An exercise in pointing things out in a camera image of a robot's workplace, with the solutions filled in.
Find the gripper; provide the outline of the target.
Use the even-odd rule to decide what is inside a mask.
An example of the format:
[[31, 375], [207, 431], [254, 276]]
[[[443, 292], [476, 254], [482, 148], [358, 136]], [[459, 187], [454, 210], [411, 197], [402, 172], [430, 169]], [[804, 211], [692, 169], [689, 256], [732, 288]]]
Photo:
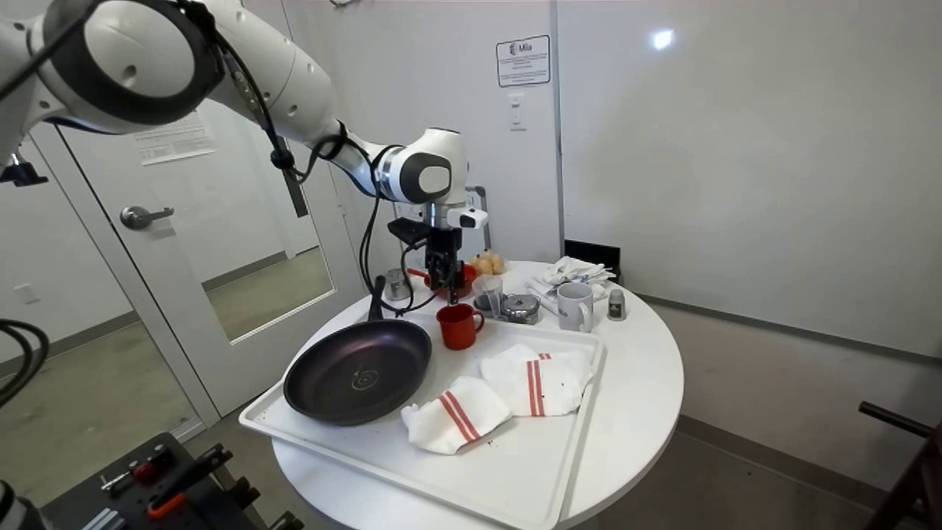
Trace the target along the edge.
[[462, 231], [458, 228], [431, 227], [428, 231], [426, 244], [427, 287], [432, 292], [445, 289], [445, 275], [447, 279], [448, 305], [455, 305], [461, 298], [462, 269], [460, 265]]

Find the clear glass cup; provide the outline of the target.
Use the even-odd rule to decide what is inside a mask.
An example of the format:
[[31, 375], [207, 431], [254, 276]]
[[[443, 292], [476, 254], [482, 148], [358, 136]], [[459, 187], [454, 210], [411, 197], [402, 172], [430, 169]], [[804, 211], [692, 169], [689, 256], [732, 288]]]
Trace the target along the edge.
[[481, 275], [473, 281], [473, 305], [486, 318], [500, 319], [504, 298], [503, 280], [497, 275]]

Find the red cup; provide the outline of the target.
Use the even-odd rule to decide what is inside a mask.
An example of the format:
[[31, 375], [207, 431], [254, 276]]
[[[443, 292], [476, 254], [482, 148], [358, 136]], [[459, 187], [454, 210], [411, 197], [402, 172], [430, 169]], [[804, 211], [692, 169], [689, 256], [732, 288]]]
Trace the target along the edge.
[[471, 348], [485, 323], [485, 316], [480, 310], [468, 304], [445, 306], [436, 312], [435, 318], [445, 347], [452, 351]]

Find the red bowl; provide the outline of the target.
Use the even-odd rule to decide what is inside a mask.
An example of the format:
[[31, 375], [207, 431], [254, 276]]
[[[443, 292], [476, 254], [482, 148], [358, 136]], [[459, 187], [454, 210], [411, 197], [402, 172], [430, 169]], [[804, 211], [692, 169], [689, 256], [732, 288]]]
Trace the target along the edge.
[[[477, 277], [478, 273], [475, 271], [474, 267], [467, 263], [462, 265], [462, 289], [460, 291], [461, 298], [471, 295], [471, 292], [473, 291], [473, 282]], [[447, 288], [443, 289], [443, 291], [435, 292], [435, 294], [438, 296], [438, 298], [445, 300], [445, 296], [447, 296]]]

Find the round metal tin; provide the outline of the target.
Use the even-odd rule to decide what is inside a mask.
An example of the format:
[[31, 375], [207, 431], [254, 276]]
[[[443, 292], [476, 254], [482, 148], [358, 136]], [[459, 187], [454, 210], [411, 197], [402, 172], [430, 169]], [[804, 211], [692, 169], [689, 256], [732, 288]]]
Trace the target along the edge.
[[535, 325], [539, 321], [540, 308], [538, 298], [532, 294], [508, 294], [501, 301], [500, 315], [507, 322]]

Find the dark frying pan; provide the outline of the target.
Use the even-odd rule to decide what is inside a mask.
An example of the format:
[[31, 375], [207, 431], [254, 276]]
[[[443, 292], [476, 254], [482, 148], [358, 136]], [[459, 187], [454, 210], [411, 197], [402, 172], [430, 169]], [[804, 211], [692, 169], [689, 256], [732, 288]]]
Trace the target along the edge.
[[376, 292], [363, 322], [320, 339], [287, 370], [286, 402], [307, 418], [326, 425], [363, 425], [394, 411], [425, 380], [433, 355], [428, 332], [401, 318], [386, 318]]

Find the white mug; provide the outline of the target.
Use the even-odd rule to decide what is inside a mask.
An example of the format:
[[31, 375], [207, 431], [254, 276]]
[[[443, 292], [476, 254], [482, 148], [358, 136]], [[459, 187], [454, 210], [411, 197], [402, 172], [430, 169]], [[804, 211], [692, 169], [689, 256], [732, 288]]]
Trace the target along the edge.
[[563, 330], [592, 332], [593, 291], [590, 285], [569, 282], [556, 290], [559, 327]]

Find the heap of white cloths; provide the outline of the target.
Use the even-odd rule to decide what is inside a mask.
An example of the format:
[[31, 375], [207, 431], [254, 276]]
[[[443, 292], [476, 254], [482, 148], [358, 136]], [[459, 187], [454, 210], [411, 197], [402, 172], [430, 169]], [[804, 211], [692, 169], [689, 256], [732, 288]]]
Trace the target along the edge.
[[612, 269], [602, 263], [580, 261], [572, 256], [562, 256], [548, 266], [544, 272], [532, 276], [527, 281], [527, 288], [546, 304], [556, 304], [558, 290], [564, 284], [585, 284], [592, 290], [593, 301], [599, 301], [608, 295], [610, 286], [615, 284], [617, 276]]

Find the white towel with red stripes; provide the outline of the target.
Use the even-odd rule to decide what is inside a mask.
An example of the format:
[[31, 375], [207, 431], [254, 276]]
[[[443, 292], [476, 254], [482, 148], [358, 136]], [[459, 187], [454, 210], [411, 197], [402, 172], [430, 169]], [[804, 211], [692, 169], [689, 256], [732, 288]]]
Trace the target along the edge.
[[424, 405], [400, 410], [411, 444], [438, 455], [455, 455], [511, 419], [511, 409], [484, 380], [461, 376]]
[[515, 417], [558, 417], [578, 411], [593, 376], [592, 353], [549, 353], [516, 344], [481, 360], [485, 382]]

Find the black box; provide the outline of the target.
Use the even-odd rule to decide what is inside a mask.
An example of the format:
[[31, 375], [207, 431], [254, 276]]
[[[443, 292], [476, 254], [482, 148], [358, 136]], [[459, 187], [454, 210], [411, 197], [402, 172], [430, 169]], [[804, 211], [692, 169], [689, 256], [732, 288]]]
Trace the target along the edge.
[[563, 241], [563, 249], [565, 251], [565, 255], [570, 256], [570, 258], [575, 258], [579, 261], [585, 261], [588, 263], [603, 265], [603, 268], [608, 269], [608, 271], [615, 275], [613, 282], [616, 284], [622, 284], [623, 274], [621, 269], [621, 248], [617, 246], [593, 244], [592, 242], [588, 241], [578, 241], [578, 239], [566, 238], [565, 241]]

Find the white tray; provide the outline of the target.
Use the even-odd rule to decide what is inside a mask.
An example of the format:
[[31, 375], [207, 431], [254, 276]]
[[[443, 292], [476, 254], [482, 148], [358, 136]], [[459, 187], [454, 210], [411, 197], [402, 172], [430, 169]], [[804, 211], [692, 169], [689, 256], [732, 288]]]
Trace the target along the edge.
[[[414, 403], [438, 397], [460, 376], [480, 375], [481, 359], [512, 345], [528, 345], [540, 353], [584, 353], [593, 370], [605, 358], [599, 336], [505, 322], [484, 330], [467, 351], [450, 351], [433, 315], [412, 314], [409, 319], [433, 339], [433, 359], [426, 380], [411, 396]], [[283, 387], [278, 383], [266, 390], [242, 410], [239, 422], [360, 476], [516, 530], [553, 530], [558, 523], [595, 395], [589, 384], [576, 413], [514, 418], [457, 455], [441, 456], [408, 442], [398, 412], [366, 425], [324, 425], [293, 410]]]

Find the white door with window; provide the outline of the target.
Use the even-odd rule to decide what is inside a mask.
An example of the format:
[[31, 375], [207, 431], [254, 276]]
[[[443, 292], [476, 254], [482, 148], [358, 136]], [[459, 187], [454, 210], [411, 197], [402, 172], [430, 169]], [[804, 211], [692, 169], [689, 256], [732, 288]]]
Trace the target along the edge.
[[[263, 134], [214, 102], [199, 114], [216, 151], [142, 166], [132, 135], [40, 124], [68, 190], [90, 192], [188, 365], [228, 414], [275, 385], [320, 326], [364, 294], [337, 194], [323, 163], [290, 188], [263, 158]], [[175, 209], [144, 230], [121, 209]]]

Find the paper sheet on door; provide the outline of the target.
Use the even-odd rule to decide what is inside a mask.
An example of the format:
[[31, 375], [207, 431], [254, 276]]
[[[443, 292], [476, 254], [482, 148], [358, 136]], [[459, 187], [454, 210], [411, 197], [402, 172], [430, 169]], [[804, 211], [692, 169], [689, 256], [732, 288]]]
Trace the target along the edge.
[[198, 110], [171, 124], [132, 134], [142, 166], [215, 153], [216, 142]]

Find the black and orange clamp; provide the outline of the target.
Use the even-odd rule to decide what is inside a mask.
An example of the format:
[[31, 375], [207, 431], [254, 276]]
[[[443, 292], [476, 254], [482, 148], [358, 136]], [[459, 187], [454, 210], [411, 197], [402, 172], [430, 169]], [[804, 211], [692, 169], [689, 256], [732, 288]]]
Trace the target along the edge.
[[161, 494], [155, 497], [147, 506], [146, 513], [150, 520], [162, 520], [169, 514], [178, 510], [186, 503], [186, 491], [199, 483], [210, 474], [213, 474], [232, 459], [233, 453], [222, 444], [216, 444], [206, 450], [201, 456], [185, 467], [182, 472], [169, 483]]

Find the red and silver tool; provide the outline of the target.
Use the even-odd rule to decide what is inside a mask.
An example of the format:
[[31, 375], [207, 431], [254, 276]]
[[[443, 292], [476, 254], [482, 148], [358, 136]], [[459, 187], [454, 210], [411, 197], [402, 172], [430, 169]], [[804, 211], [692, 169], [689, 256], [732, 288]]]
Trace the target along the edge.
[[152, 455], [142, 461], [131, 461], [127, 470], [112, 479], [104, 479], [101, 491], [118, 495], [118, 491], [131, 487], [132, 484], [152, 485], [167, 470], [174, 466], [174, 453], [165, 444], [158, 444], [152, 449]]

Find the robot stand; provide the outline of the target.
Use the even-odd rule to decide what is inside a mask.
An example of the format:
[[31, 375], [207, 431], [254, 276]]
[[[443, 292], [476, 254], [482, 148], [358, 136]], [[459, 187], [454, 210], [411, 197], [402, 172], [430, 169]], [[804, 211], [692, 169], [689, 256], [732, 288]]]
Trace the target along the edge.
[[[155, 483], [132, 484], [118, 495], [100, 490], [103, 478], [115, 478], [127, 470], [131, 461], [147, 459], [158, 444], [167, 445], [175, 461]], [[56, 530], [306, 530], [303, 521], [290, 511], [273, 523], [264, 523], [253, 506], [261, 494], [245, 477], [233, 477], [227, 467], [229, 461], [186, 491], [184, 506], [165, 519], [150, 520], [148, 504], [205, 451], [191, 453], [170, 433], [162, 433], [92, 473], [45, 504], [40, 512]]]

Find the dark wooden chair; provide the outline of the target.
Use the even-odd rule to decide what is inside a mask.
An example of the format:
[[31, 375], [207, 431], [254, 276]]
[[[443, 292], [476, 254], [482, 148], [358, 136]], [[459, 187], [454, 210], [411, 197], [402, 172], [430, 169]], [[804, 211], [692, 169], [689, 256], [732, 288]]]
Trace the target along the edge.
[[864, 530], [894, 530], [906, 517], [928, 530], [942, 530], [942, 419], [931, 427], [867, 400], [860, 403], [858, 412], [923, 439]]

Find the wall sign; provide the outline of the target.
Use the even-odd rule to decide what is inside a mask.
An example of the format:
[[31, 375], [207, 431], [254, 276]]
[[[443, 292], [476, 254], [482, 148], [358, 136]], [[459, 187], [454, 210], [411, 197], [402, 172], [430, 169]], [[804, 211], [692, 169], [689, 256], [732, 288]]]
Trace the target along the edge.
[[551, 52], [551, 39], [548, 35], [495, 44], [498, 87], [548, 84], [552, 80]]

